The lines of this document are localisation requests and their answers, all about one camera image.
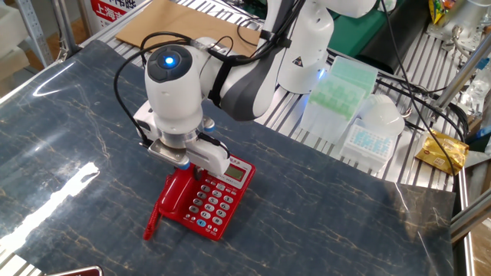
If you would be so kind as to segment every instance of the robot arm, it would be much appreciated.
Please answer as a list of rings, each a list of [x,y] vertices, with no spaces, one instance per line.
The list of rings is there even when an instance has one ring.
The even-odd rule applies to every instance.
[[[354,10],[346,8],[353,2],[370,2],[373,7],[375,1],[270,1],[262,38],[252,59],[227,54],[229,49],[211,38],[200,38],[193,45],[159,48],[146,65],[148,104],[135,115],[154,141],[149,152],[182,169],[194,163],[216,175],[223,174],[229,166],[229,152],[225,145],[204,134],[214,123],[203,117],[202,101],[210,98],[235,120],[254,120],[269,108],[277,80],[282,86],[295,84],[287,90],[307,93],[324,67],[334,28],[325,6],[332,5],[343,13],[343,7]],[[286,44],[275,37],[280,33]],[[288,50],[284,47],[290,42],[286,35],[291,38]],[[295,63],[297,57],[303,58],[301,66]]]

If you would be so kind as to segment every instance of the red telephone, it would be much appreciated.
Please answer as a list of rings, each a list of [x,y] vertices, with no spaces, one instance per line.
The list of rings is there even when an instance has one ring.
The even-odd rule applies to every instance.
[[[235,156],[230,156],[230,166],[221,176],[202,171],[200,179],[196,180],[194,165],[186,170],[176,169],[173,175],[167,176],[143,239],[148,241],[152,237],[162,215],[218,241],[254,173],[252,164]]]

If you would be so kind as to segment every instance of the brown cardboard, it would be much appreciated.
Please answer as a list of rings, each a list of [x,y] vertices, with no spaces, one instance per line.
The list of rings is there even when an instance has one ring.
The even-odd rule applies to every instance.
[[[116,38],[139,47],[147,35],[157,31],[174,31],[194,39],[211,37],[219,40],[228,35],[233,38],[233,50],[238,54],[250,56],[255,51],[255,46],[246,44],[237,35],[237,25],[168,0],[153,0]],[[240,34],[255,44],[259,40],[258,31],[241,27]],[[167,35],[151,38],[145,47],[175,39],[177,38]],[[220,43],[230,47],[228,38]]]

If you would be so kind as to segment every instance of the white container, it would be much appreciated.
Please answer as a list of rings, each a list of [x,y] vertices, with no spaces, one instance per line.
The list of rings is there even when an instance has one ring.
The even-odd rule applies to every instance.
[[[0,58],[12,51],[25,40],[28,31],[25,29],[21,13],[7,5],[0,5]]]
[[[378,172],[394,154],[396,142],[396,136],[381,136],[356,119],[341,148],[341,156]]]

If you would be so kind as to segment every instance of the table surface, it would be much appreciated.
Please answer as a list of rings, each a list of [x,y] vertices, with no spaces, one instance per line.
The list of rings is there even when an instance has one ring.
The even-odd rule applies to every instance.
[[[376,179],[210,103],[214,136],[255,177],[222,240],[163,220],[143,241],[172,168],[138,146],[114,99],[123,61],[95,41],[0,108],[0,243],[29,263],[107,275],[453,273],[454,194]],[[136,111],[143,71],[126,69],[120,92]]]

